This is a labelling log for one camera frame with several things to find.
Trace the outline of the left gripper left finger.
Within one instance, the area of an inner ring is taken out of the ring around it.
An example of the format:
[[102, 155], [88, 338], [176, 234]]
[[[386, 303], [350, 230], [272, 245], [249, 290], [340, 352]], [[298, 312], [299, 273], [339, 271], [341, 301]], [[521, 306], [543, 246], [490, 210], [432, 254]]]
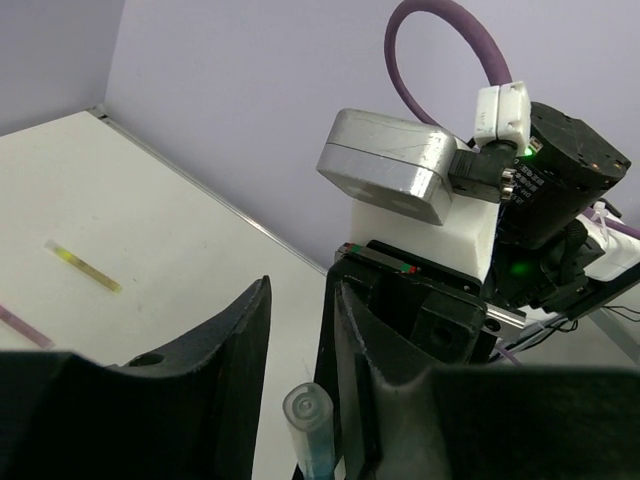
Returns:
[[5, 479], [248, 479], [271, 323], [261, 278], [225, 310], [122, 366], [1, 356]]

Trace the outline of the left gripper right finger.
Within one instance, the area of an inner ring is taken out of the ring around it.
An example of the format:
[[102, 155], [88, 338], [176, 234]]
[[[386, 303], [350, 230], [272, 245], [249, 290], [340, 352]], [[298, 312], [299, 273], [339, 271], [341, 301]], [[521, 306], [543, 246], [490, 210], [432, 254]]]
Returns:
[[335, 292], [350, 479], [635, 479], [639, 373], [436, 362]]

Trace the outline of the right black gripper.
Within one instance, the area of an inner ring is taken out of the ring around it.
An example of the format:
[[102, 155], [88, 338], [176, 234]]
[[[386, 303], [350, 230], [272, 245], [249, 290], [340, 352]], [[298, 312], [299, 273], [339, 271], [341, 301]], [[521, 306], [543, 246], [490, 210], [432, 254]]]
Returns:
[[314, 374], [331, 395], [338, 393], [334, 292], [342, 283], [385, 325], [384, 347], [396, 334], [444, 364], [485, 363], [499, 338], [519, 336], [526, 323], [522, 311], [486, 300], [469, 275], [379, 241], [347, 242], [327, 273]]

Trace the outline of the blue pen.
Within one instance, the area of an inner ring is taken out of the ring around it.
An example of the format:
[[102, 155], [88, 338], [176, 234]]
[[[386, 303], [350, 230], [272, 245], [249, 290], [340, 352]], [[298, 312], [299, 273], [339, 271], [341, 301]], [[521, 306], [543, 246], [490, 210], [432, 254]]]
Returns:
[[329, 394], [317, 383], [303, 383], [285, 396], [282, 409], [303, 478], [333, 479], [334, 405]]

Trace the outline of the yellow pen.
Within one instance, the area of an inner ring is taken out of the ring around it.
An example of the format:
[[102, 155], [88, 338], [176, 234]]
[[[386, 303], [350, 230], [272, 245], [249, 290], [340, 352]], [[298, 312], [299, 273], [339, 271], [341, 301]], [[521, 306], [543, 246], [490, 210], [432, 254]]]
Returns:
[[114, 279], [96, 269], [94, 266], [90, 265], [55, 241], [48, 240], [44, 244], [44, 248], [109, 291], [114, 293], [122, 291], [122, 286]]

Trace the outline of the pink pen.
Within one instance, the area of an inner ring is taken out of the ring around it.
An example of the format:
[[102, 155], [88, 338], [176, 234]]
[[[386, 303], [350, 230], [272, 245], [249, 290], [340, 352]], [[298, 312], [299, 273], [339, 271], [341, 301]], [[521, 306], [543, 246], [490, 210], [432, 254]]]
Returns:
[[1, 321], [28, 341], [41, 349], [51, 349], [54, 347], [54, 342], [49, 337], [23, 321], [5, 307], [1, 306], [0, 311]]

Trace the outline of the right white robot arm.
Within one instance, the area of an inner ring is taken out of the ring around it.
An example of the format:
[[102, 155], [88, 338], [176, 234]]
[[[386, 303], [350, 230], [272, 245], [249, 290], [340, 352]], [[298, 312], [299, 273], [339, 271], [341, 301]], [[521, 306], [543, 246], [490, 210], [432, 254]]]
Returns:
[[344, 109], [318, 172], [353, 201], [325, 290], [314, 378], [338, 393], [335, 289], [439, 362], [488, 363], [534, 309], [575, 320], [639, 280], [639, 237], [596, 204], [630, 162], [584, 121], [531, 108], [528, 148]]

